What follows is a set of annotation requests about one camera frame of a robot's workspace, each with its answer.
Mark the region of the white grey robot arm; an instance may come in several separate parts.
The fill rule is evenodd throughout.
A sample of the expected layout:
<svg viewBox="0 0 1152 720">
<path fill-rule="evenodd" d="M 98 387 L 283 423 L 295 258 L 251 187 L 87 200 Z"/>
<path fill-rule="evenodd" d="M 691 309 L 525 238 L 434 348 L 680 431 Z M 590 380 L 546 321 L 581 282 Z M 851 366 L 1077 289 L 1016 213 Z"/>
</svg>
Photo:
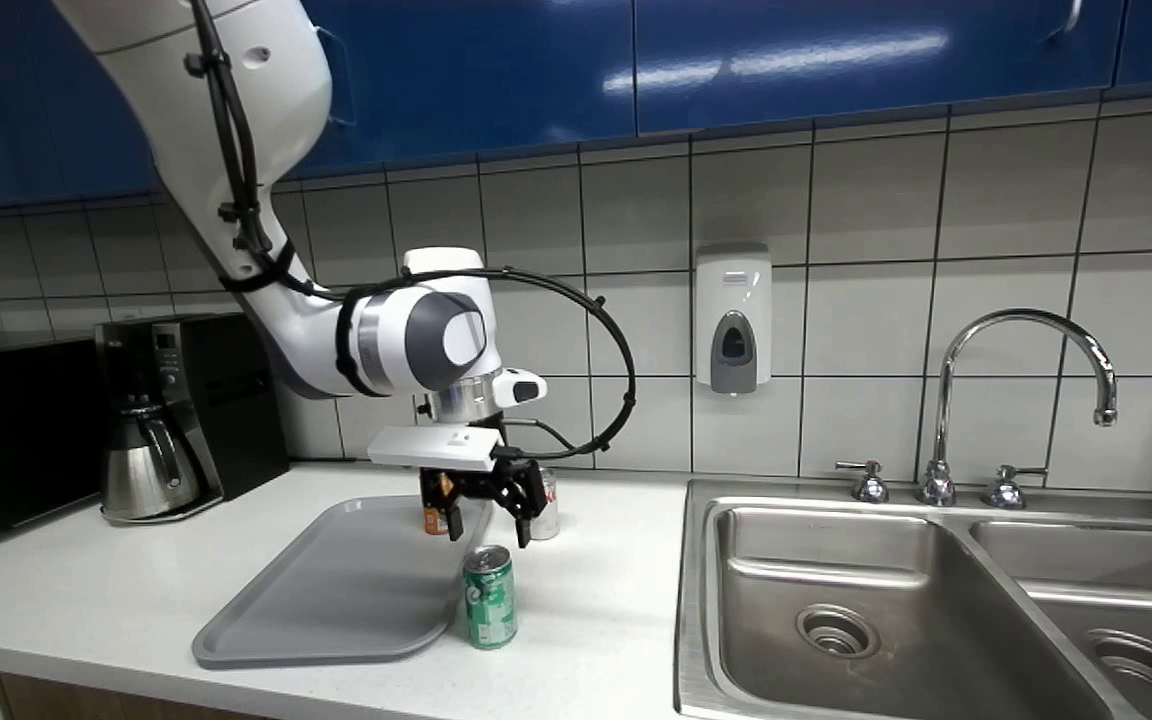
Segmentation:
<svg viewBox="0 0 1152 720">
<path fill-rule="evenodd" d="M 162 182 L 215 280 L 306 397 L 434 402 L 371 439 L 381 465 L 420 470 L 426 503 L 456 516 L 494 501 L 546 513 L 542 465 L 499 419 L 546 380 L 495 351 L 495 309 L 472 247 L 416 247 L 390 289 L 330 289 L 295 253 L 273 187 L 317 149 L 333 71 L 301 0 L 53 0 L 143 126 Z"/>
</svg>

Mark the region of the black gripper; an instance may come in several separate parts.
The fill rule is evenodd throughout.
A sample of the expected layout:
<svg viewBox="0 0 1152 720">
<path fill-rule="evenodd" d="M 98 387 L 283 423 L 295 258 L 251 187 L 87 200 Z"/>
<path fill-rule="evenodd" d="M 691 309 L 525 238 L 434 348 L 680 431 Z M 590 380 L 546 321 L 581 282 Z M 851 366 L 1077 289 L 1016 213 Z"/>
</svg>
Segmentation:
<svg viewBox="0 0 1152 720">
<path fill-rule="evenodd" d="M 489 470 L 456 470 L 456 467 L 426 467 L 420 470 L 420 503 L 445 516 L 448 541 L 464 537 L 459 495 L 495 501 L 516 519 L 516 543 L 527 546 L 534 519 L 548 508 L 546 467 L 508 446 Z"/>
</svg>

